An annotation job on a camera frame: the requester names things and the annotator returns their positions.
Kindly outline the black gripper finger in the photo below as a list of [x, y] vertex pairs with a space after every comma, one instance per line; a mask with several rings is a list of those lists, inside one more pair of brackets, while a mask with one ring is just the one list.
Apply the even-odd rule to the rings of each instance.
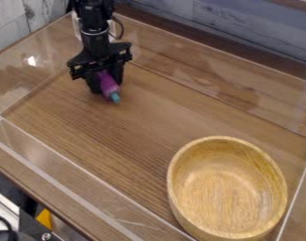
[[124, 66], [124, 63], [119, 61], [112, 65], [112, 68], [111, 68], [111, 74], [117, 85], [121, 84], [121, 80], [123, 80], [123, 66]]
[[95, 72], [85, 73], [84, 80], [92, 93], [101, 94], [100, 81]]

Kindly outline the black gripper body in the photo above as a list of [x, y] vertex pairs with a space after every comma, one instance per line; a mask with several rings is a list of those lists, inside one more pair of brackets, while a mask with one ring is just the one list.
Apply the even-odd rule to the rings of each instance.
[[80, 53], [67, 61], [69, 75], [73, 80], [83, 78], [88, 72], [108, 71], [111, 74], [112, 65], [121, 61], [125, 63], [132, 59], [131, 43], [115, 42], [108, 44], [105, 56], [95, 57], [83, 49]]

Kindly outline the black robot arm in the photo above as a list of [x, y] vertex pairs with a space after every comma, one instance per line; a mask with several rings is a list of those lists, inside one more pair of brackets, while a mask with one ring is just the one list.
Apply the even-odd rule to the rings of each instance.
[[109, 41], [109, 24], [113, 20], [113, 0], [72, 0], [77, 17], [81, 51], [67, 61], [73, 80], [81, 78], [95, 94], [109, 98], [117, 91], [123, 66], [132, 59], [131, 43]]

